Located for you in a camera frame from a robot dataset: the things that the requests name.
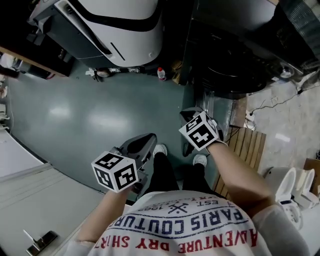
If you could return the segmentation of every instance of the white plastic equipment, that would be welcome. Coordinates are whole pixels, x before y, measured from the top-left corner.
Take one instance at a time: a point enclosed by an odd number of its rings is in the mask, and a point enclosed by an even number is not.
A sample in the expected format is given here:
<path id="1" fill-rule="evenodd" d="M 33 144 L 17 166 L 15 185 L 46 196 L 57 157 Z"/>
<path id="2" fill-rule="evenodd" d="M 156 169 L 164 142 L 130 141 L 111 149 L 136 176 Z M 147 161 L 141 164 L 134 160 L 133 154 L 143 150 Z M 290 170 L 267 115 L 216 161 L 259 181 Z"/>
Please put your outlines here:
<path id="1" fill-rule="evenodd" d="M 296 169 L 296 181 L 292 190 L 292 194 L 294 195 L 294 200 L 302 209 L 312 208 L 319 204 L 319 198 L 310 192 L 314 177 L 314 169 Z"/>
<path id="2" fill-rule="evenodd" d="M 292 190 L 296 182 L 296 169 L 289 167 L 271 168 L 265 176 L 265 181 L 275 194 L 275 201 L 281 206 L 297 230 L 303 226 L 301 209 L 291 200 Z"/>
<path id="3" fill-rule="evenodd" d="M 161 3 L 162 0 L 60 0 L 55 6 L 110 62 L 134 67 L 153 61 L 162 49 Z"/>

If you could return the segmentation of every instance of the person's right arm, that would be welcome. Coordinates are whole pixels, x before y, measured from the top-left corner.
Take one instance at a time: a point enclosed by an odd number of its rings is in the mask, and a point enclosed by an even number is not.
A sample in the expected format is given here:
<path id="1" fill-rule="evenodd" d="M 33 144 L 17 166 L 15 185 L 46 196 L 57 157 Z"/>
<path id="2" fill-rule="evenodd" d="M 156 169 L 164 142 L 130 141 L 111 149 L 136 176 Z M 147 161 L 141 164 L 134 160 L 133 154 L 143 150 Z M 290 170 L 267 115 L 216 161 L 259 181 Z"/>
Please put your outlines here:
<path id="1" fill-rule="evenodd" d="M 275 198 L 264 179 L 223 143 L 207 147 L 227 187 L 232 201 L 251 218 L 275 204 Z"/>

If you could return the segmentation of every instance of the sleeve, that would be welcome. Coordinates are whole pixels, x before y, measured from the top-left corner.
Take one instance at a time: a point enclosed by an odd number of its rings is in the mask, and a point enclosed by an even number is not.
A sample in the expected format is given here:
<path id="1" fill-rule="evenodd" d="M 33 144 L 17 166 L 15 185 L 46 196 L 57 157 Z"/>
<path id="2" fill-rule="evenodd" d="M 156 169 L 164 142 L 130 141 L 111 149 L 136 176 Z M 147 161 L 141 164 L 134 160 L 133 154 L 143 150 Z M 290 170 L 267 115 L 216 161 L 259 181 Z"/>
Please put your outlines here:
<path id="1" fill-rule="evenodd" d="M 271 205 L 263 209 L 252 221 L 273 256 L 310 255 L 306 241 L 280 206 Z"/>
<path id="2" fill-rule="evenodd" d="M 63 256 L 87 256 L 94 245 L 93 242 L 70 241 Z"/>

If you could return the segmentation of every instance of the forearm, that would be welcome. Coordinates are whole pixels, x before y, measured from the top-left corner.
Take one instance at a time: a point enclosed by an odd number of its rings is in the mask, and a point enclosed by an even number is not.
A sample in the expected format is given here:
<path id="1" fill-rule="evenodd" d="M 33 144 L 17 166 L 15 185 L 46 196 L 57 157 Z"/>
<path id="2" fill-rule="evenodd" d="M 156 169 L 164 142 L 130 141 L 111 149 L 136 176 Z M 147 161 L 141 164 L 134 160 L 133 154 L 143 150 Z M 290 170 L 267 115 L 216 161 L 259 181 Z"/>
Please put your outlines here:
<path id="1" fill-rule="evenodd" d="M 131 188 L 120 193 L 109 190 L 82 225 L 77 241 L 97 242 L 107 227 L 123 214 L 130 191 Z"/>
<path id="2" fill-rule="evenodd" d="M 260 202 L 267 205 L 274 203 L 273 194 L 264 179 L 227 146 L 213 143 L 207 149 L 235 204 L 246 210 Z"/>

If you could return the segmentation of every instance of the white shoe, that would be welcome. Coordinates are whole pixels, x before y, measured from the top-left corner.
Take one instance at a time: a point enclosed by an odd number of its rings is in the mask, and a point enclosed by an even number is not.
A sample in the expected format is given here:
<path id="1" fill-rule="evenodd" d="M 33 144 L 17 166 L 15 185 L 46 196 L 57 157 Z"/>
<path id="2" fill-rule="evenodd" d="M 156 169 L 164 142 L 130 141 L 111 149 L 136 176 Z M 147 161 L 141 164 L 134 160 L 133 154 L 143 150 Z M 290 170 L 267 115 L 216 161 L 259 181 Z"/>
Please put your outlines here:
<path id="1" fill-rule="evenodd" d="M 207 165 L 207 158 L 204 154 L 196 154 L 193 158 L 193 165 L 195 164 L 201 164 L 204 167 Z"/>
<path id="2" fill-rule="evenodd" d="M 157 144 L 154 148 L 154 151 L 153 151 L 153 157 L 155 157 L 156 153 L 164 153 L 165 155 L 167 155 L 168 152 L 167 152 L 166 145 L 165 144 Z"/>

